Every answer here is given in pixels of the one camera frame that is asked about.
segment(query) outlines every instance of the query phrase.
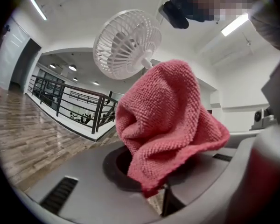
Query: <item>fan grille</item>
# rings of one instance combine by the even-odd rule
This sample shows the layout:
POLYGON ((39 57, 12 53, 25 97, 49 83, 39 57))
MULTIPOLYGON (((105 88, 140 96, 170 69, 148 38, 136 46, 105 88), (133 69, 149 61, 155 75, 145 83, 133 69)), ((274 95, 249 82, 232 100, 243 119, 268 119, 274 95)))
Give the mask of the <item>fan grille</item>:
POLYGON ((127 10, 112 17, 96 38, 93 58, 108 77, 125 79, 139 72, 141 60, 161 44, 160 24, 150 14, 127 10))

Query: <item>electric fan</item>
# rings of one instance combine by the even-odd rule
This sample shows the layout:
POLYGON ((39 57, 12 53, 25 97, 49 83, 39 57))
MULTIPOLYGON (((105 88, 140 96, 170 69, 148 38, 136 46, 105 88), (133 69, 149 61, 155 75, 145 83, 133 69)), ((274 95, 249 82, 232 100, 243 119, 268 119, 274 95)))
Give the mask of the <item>electric fan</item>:
POLYGON ((112 79, 127 79, 145 67, 161 44, 159 22, 140 10, 122 11, 108 20, 93 47, 95 64, 112 79))

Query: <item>red cloth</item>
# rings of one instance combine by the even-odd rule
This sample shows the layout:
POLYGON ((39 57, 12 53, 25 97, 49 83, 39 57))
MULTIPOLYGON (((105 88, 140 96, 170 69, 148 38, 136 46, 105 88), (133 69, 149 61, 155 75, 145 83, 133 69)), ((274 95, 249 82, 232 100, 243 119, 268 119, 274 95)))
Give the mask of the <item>red cloth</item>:
POLYGON ((133 159, 128 176, 150 196, 192 155, 224 146, 228 130, 200 102, 190 66, 163 62, 142 76, 119 101, 116 129, 133 159))

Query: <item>black grille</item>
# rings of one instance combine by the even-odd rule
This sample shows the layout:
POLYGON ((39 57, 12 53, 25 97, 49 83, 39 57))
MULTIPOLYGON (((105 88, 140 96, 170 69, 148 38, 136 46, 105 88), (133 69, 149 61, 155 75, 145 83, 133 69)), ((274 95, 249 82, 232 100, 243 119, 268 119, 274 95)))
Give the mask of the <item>black grille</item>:
POLYGON ((54 214, 58 214, 77 183, 78 180, 76 179, 69 177, 63 178, 42 200, 41 206, 54 214))
POLYGON ((227 162, 230 162, 232 157, 231 156, 227 156, 227 155, 223 155, 223 154, 215 154, 213 156, 213 158, 215 159, 220 159, 220 160, 223 160, 223 161, 227 161, 227 162))

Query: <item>microfiber towel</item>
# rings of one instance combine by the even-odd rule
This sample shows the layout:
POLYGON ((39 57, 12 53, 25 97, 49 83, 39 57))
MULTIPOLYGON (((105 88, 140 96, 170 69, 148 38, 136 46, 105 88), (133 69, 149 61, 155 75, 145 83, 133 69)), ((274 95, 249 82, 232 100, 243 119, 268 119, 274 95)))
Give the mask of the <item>microfiber towel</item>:
POLYGON ((154 66, 130 88, 118 103, 116 129, 133 157, 127 175, 146 197, 189 157, 223 147, 230 136, 202 106, 196 77, 180 60, 154 66))

